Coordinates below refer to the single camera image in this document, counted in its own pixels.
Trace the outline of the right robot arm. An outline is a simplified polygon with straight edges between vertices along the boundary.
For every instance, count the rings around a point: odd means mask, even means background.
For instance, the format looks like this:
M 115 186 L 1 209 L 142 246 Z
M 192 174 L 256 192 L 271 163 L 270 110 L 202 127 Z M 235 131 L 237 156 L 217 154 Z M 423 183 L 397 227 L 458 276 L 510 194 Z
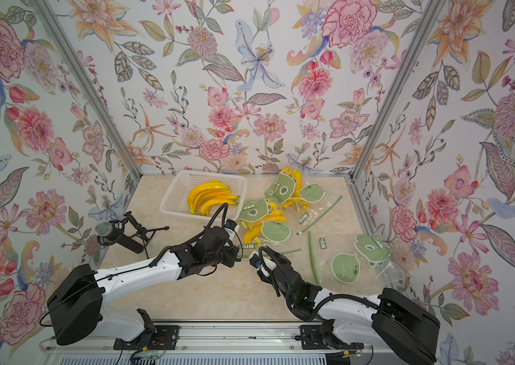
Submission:
M 395 289 L 385 287 L 371 297 L 332 292 L 304 281 L 288 258 L 267 246 L 248 259 L 292 315 L 321 323 L 319 332 L 327 347 L 387 347 L 408 364 L 436 362 L 440 321 Z

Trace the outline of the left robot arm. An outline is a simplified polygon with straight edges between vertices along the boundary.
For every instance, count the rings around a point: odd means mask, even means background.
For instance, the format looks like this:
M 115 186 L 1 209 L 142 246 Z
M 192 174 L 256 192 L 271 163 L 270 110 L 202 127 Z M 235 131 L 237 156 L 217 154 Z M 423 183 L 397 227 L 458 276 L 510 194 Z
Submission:
M 239 227 L 228 220 L 222 227 L 205 228 L 190 240 L 167 246 L 152 259 L 113 269 L 73 269 L 47 301 L 56 343 L 72 345 L 88 337 L 111 337 L 143 348 L 156 337 L 146 310 L 114 308 L 123 297 L 156 284 L 200 275 L 205 268 L 228 268 L 239 262 L 234 244 Z

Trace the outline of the yellow banana bunch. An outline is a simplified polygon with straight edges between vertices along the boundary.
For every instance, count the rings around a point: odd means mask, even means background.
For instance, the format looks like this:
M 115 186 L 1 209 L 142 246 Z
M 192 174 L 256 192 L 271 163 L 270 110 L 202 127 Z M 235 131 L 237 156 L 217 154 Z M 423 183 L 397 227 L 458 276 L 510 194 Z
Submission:
M 213 180 L 193 188 L 187 196 L 187 206 L 190 214 L 207 217 L 213 207 L 224 203 L 238 205 L 238 200 L 229 186 Z

